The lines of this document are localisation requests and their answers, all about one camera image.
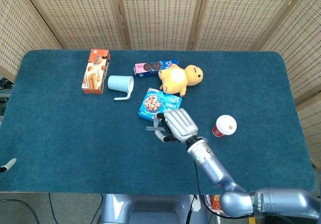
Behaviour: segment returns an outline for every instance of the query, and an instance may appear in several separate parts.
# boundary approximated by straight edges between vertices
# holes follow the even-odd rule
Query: white cup
[[[224,135],[234,134],[236,128],[237,124],[232,116],[222,115],[216,120],[216,124],[212,131],[216,137],[222,137]]]
[[[126,97],[116,97],[114,100],[127,100],[130,98],[134,88],[134,78],[132,76],[110,76],[108,88],[116,91],[127,92]]]

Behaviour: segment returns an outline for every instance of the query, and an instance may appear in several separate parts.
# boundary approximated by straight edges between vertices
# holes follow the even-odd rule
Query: plush duck
[[[185,69],[173,64],[170,68],[158,72],[162,80],[160,89],[164,93],[180,93],[183,97],[187,86],[193,86],[203,80],[203,71],[198,66],[189,65]]]

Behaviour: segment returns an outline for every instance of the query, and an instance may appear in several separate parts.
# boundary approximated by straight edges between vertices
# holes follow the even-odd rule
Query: orange snack box
[[[109,60],[108,50],[91,49],[81,86],[85,93],[103,93]]]

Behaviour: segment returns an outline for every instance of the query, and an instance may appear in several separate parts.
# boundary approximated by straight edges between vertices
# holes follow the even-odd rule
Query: table
[[[90,50],[27,53],[0,127],[0,191],[196,194],[194,165],[181,143],[145,131],[138,109],[158,77],[135,78],[132,96],[107,88],[84,94]],[[133,75],[134,63],[178,59],[198,65],[204,79],[187,89],[181,107],[199,127],[235,181],[248,191],[266,186],[312,191],[314,175],[283,59],[275,52],[110,51],[107,75]],[[220,115],[238,129],[214,137]],[[200,173],[201,192],[220,193]]]

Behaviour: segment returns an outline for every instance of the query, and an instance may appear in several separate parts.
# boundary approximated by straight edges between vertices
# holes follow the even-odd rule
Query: cookie picture
[[[154,62],[152,65],[151,65],[151,68],[154,70],[154,71],[159,71],[162,69],[162,63],[161,62]]]
[[[149,62],[145,63],[143,69],[147,72],[151,71],[151,64]]]
[[[148,111],[156,112],[161,107],[161,103],[158,102],[158,98],[156,96],[149,96],[146,98],[144,106]]]

